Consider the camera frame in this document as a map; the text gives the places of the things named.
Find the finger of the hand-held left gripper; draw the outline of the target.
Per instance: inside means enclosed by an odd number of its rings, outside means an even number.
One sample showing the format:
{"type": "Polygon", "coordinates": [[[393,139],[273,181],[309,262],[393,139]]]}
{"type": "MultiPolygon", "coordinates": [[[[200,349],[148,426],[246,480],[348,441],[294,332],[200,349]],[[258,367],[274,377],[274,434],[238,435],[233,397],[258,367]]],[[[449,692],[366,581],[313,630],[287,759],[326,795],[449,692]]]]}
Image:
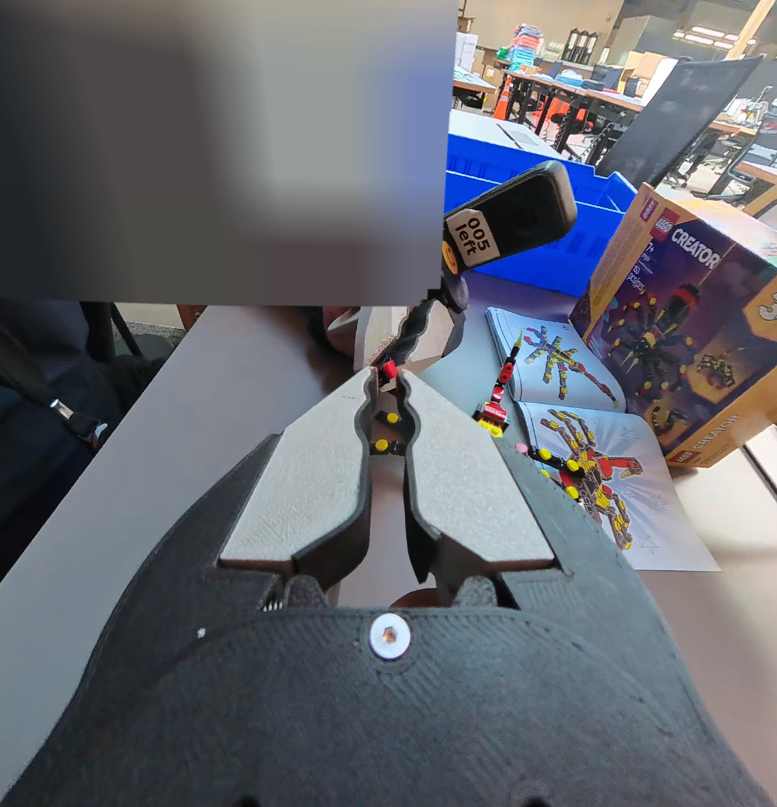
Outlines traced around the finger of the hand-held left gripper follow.
{"type": "Polygon", "coordinates": [[[453,316],[440,300],[428,300],[413,308],[390,350],[396,368],[419,375],[432,367],[445,355],[454,328],[453,316]]]}
{"type": "Polygon", "coordinates": [[[385,356],[400,355],[400,367],[421,370],[421,358],[411,358],[412,341],[418,336],[414,307],[361,307],[356,316],[353,372],[381,367],[385,356]]]}

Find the black yellow lego spider model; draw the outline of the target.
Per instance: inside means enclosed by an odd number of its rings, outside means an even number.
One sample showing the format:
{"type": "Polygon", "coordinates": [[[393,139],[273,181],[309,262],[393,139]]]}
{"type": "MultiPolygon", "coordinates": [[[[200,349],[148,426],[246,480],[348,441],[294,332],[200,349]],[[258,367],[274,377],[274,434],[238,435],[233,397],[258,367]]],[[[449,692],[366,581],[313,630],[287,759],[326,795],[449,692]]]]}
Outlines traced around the black yellow lego spider model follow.
{"type": "MultiPolygon", "coordinates": [[[[504,437],[505,430],[510,423],[508,412],[502,407],[501,403],[504,397],[504,387],[513,375],[516,358],[522,347],[523,339],[524,333],[521,332],[520,337],[514,342],[513,348],[511,348],[510,353],[504,360],[503,367],[495,380],[490,400],[477,406],[472,416],[473,419],[495,439],[504,437]]],[[[410,432],[406,430],[407,424],[404,419],[397,413],[378,411],[374,418],[387,428],[401,433],[403,438],[407,438],[410,434],[410,432]]],[[[549,472],[544,469],[542,472],[564,489],[576,503],[580,502],[581,495],[577,485],[584,480],[586,472],[577,461],[572,459],[566,460],[555,456],[550,450],[545,448],[532,449],[523,443],[516,444],[515,449],[518,453],[524,454],[530,459],[538,460],[544,465],[554,469],[555,472],[558,473],[558,477],[549,474],[549,472]]],[[[372,454],[395,454],[397,456],[404,456],[405,452],[405,445],[399,440],[389,441],[385,438],[381,438],[371,447],[372,454]]]]}

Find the person's left hand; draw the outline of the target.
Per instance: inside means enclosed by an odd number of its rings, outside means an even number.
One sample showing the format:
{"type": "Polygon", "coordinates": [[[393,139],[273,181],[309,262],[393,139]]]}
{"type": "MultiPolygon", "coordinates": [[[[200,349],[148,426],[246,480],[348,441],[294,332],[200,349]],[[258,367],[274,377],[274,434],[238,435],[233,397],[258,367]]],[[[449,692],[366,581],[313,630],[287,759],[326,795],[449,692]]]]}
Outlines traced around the person's left hand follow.
{"type": "Polygon", "coordinates": [[[323,307],[322,324],[329,344],[339,353],[353,358],[360,307],[323,307]]]}

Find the blue storage bin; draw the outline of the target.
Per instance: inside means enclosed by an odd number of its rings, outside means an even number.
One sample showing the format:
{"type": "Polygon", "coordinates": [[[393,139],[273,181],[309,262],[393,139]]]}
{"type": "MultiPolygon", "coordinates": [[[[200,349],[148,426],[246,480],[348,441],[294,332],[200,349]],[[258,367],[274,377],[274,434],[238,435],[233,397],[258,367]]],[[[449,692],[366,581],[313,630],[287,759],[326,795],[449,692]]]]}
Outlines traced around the blue storage bin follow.
{"type": "MultiPolygon", "coordinates": [[[[504,145],[495,145],[449,134],[445,212],[548,158],[544,153],[514,148],[508,139],[504,145]]],[[[591,166],[558,161],[566,168],[575,196],[578,215],[572,231],[551,245],[478,266],[476,272],[575,297],[584,292],[637,192],[619,173],[602,177],[591,166]]]]}

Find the background work table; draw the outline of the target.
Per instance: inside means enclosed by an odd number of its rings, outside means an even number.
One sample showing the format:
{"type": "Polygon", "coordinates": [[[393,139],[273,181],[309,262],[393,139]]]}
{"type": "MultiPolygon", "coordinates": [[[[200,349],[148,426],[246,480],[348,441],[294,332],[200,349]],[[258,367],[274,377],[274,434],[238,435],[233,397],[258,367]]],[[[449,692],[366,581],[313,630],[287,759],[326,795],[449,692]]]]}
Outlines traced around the background work table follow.
{"type": "Polygon", "coordinates": [[[556,102],[566,104],[553,148],[558,153],[567,152],[569,157],[594,167],[644,109],[644,105],[636,98],[605,90],[571,86],[544,74],[507,69],[503,70],[503,74],[514,78],[514,88],[511,89],[508,104],[508,119],[505,121],[526,124],[527,113],[538,112],[535,134],[540,135],[551,117],[551,107],[556,102]],[[578,156],[568,145],[576,124],[581,124],[578,133],[589,133],[593,137],[589,153],[585,157],[578,156]]]}

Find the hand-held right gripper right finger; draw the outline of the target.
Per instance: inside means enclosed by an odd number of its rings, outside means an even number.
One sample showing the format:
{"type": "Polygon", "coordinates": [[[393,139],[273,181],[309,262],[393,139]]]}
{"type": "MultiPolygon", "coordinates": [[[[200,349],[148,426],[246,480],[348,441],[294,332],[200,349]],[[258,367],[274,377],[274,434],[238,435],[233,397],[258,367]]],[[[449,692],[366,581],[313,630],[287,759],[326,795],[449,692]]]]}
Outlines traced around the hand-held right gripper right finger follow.
{"type": "Polygon", "coordinates": [[[408,553],[442,604],[471,577],[553,567],[555,555],[497,440],[408,370],[397,378],[408,428],[403,497],[408,553]]]}

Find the open lego instruction booklet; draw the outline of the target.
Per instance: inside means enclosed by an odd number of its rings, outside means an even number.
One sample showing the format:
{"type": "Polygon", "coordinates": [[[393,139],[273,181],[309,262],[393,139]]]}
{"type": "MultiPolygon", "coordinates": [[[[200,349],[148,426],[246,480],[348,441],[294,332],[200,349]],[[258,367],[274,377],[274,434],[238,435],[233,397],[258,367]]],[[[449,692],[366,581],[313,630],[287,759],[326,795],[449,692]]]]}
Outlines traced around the open lego instruction booklet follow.
{"type": "Polygon", "coordinates": [[[527,454],[636,570],[718,571],[687,519],[658,442],[571,324],[487,308],[527,454]]]}

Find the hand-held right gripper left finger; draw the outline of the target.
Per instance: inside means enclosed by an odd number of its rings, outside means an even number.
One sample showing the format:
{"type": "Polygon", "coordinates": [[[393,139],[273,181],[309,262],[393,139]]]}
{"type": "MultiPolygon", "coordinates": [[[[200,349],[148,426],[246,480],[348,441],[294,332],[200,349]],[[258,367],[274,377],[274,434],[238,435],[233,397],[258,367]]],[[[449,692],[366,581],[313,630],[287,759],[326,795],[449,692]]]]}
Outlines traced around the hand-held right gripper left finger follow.
{"type": "Polygon", "coordinates": [[[376,370],[360,370],[277,437],[223,546],[220,566],[337,586],[365,558],[376,370]]]}

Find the lego set box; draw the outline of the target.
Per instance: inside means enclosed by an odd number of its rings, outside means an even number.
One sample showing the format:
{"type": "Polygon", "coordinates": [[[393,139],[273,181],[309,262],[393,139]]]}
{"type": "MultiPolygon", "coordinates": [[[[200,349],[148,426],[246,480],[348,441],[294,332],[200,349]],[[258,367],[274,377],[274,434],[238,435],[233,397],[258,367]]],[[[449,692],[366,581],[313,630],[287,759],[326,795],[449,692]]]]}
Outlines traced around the lego set box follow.
{"type": "Polygon", "coordinates": [[[674,467],[777,422],[777,230],[642,184],[570,322],[674,467]]]}

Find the stack of folded cloths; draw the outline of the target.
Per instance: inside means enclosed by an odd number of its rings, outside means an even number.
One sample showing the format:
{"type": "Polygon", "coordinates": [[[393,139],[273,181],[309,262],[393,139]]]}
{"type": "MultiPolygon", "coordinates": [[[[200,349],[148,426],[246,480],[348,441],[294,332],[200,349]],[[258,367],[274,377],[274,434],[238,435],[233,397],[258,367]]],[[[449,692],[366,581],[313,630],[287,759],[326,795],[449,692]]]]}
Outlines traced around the stack of folded cloths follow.
{"type": "Polygon", "coordinates": [[[520,66],[534,66],[542,42],[543,31],[538,26],[527,23],[517,26],[507,54],[512,70],[518,70],[520,66]]]}

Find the dark office chair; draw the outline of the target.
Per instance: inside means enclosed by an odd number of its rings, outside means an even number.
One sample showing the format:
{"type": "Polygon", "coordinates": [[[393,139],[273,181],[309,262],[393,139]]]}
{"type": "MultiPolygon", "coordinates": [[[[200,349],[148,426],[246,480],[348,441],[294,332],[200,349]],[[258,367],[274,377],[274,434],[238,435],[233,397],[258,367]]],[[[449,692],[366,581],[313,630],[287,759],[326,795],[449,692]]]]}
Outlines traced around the dark office chair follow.
{"type": "Polygon", "coordinates": [[[136,338],[115,303],[81,301],[79,305],[89,330],[87,351],[91,358],[103,365],[116,359],[114,330],[119,334],[131,356],[144,358],[136,338]]]}

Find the black monitor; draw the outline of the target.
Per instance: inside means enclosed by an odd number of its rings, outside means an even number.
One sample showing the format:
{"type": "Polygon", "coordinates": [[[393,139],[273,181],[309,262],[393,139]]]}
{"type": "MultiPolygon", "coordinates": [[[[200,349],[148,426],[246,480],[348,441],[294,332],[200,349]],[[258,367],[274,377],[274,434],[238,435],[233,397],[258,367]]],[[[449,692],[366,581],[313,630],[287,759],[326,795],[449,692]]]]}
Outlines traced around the black monitor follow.
{"type": "Polygon", "coordinates": [[[657,187],[763,59],[680,62],[606,152],[596,175],[619,173],[635,188],[657,187]]]}

